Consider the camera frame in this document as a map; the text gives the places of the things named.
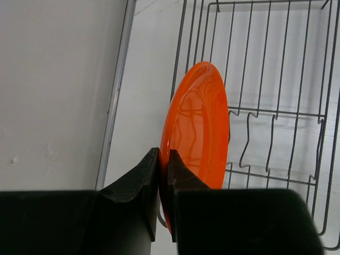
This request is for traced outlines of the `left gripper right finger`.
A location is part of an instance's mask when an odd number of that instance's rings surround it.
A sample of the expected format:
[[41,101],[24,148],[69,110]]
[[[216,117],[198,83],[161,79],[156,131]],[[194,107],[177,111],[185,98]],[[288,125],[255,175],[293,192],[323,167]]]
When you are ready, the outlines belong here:
[[169,227],[178,254],[323,254],[302,198],[289,189],[211,189],[172,150]]

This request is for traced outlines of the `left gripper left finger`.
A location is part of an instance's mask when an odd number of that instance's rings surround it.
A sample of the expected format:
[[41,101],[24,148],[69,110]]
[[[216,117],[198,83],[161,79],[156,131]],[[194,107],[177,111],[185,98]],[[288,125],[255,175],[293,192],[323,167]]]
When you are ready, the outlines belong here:
[[1,254],[150,254],[158,152],[99,191],[1,192]]

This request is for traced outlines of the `orange plate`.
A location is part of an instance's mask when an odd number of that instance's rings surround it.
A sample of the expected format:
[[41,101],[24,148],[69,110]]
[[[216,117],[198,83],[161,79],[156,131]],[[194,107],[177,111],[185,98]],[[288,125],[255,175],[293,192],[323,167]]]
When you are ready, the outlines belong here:
[[228,102],[217,67],[203,61],[185,74],[171,100],[160,150],[160,200],[166,226],[171,226],[168,206],[167,166],[175,149],[185,166],[204,184],[221,189],[230,136]]

